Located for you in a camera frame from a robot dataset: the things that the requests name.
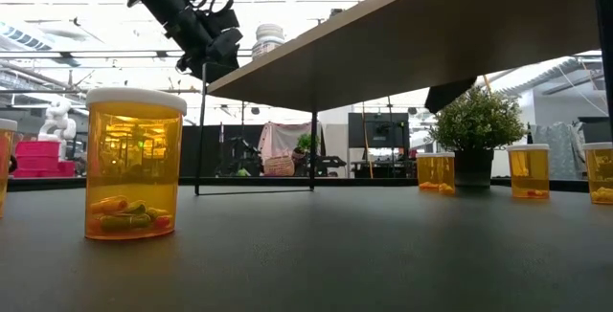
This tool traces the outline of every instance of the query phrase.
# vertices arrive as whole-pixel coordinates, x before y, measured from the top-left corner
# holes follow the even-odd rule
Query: green plant
[[[319,146],[319,136],[315,136],[315,146]],[[310,151],[310,134],[300,135],[296,147],[300,148],[303,152]]]
[[[451,150],[494,149],[526,133],[515,98],[473,87],[435,117],[430,137]]]

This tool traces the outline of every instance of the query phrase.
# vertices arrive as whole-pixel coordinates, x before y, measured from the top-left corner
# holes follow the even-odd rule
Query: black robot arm
[[[177,69],[183,72],[189,68],[193,76],[202,78],[202,65],[206,62],[238,68],[237,43],[242,34],[231,10],[233,0],[221,11],[212,11],[212,7],[200,10],[193,4],[195,0],[127,0],[127,5],[132,7],[139,1],[164,26],[166,37],[185,52]]]

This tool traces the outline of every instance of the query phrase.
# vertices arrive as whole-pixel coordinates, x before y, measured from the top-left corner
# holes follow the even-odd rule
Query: dark gray table surface
[[[84,190],[11,193],[0,310],[613,310],[613,207],[510,194],[184,188],[174,234],[107,242],[83,237]]]

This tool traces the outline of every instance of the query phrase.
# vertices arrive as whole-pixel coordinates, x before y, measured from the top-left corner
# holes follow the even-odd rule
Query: wooden shelf
[[[322,111],[599,47],[595,0],[365,0],[209,93]]]

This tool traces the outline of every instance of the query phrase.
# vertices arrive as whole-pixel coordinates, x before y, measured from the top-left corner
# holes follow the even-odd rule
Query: wicker basket
[[[268,177],[291,177],[294,175],[294,162],[288,155],[270,158],[264,163],[264,175]]]

